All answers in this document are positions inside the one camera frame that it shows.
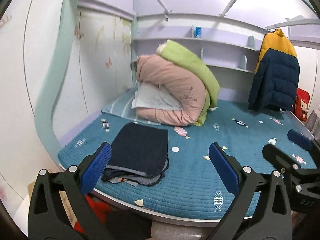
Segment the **dark blue denim jeans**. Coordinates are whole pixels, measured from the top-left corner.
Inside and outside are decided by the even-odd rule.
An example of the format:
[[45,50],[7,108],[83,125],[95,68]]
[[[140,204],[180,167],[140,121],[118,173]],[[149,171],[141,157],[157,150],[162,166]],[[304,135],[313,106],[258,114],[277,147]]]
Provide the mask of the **dark blue denim jeans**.
[[158,184],[169,168],[168,139],[166,129],[126,124],[111,144],[102,181],[118,178],[143,186]]

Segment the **green quilt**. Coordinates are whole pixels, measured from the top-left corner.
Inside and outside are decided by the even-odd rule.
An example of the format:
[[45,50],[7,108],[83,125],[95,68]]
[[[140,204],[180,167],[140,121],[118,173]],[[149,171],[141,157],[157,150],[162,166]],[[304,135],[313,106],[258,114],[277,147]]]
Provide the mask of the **green quilt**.
[[208,110],[217,106],[220,85],[216,77],[196,54],[173,40],[167,40],[160,44],[156,54],[174,65],[192,72],[204,84],[206,89],[204,107],[198,119],[193,123],[195,126],[202,126],[207,118]]

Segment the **light blue striped pillow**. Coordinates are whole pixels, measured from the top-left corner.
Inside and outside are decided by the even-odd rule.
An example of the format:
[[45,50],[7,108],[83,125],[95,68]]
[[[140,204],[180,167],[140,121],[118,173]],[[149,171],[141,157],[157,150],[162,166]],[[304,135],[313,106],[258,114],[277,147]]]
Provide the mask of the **light blue striped pillow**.
[[141,124],[188,126],[193,122],[165,86],[151,83],[136,84],[101,112]]

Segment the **teal quilted bed mattress cover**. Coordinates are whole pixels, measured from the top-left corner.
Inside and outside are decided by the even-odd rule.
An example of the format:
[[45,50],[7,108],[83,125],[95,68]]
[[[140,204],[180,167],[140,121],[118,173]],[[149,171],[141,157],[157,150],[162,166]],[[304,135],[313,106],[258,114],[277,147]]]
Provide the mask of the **teal quilted bed mattress cover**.
[[146,209],[188,219],[220,219],[234,196],[230,194],[213,164],[209,146],[217,142],[228,155],[255,172],[269,174],[273,166],[263,158],[263,146],[274,142],[277,148],[303,168],[315,168],[308,152],[287,138],[294,124],[280,112],[250,112],[244,103],[220,100],[209,112],[204,125],[188,126],[186,136],[172,126],[168,131],[169,168],[154,186],[133,186],[126,182],[99,181],[96,189],[104,195],[135,205],[142,200]]

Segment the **navy and yellow puffer jacket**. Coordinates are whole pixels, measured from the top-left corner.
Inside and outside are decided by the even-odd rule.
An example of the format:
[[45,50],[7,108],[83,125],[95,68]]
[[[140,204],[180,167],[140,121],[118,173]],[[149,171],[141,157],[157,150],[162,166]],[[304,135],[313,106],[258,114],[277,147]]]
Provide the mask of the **navy and yellow puffer jacket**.
[[300,66],[293,44],[278,28],[264,36],[252,87],[248,109],[273,111],[293,109],[300,75]]

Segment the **red cloth under bed edge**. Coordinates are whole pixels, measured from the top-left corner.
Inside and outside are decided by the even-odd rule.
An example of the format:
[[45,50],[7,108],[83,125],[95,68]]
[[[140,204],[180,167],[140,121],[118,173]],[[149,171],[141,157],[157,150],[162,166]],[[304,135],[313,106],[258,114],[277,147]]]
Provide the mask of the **red cloth under bed edge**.
[[77,218],[74,229],[78,233],[86,235],[88,239],[103,239],[112,235],[105,228],[107,213],[111,208],[105,202],[96,202],[91,194],[67,193],[72,210]]

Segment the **blue box on shelf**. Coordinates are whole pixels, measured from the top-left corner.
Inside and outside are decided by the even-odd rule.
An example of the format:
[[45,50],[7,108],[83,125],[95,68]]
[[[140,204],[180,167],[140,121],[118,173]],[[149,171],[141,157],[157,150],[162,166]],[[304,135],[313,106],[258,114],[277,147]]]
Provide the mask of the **blue box on shelf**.
[[195,27],[194,28],[194,37],[195,38],[201,38],[202,36],[202,28],[201,27]]

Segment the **lavender headboard shelf unit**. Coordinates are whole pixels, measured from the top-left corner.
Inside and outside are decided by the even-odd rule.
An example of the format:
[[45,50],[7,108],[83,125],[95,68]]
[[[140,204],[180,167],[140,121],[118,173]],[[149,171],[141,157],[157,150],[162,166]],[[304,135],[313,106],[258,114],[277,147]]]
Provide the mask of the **lavender headboard shelf unit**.
[[[254,66],[269,25],[286,18],[315,18],[301,0],[237,2],[226,16],[217,0],[79,0],[75,35],[84,100],[101,107],[135,83],[139,55],[155,53],[173,40],[209,66],[219,85],[219,99],[245,102]],[[201,38],[194,28],[202,28]]]

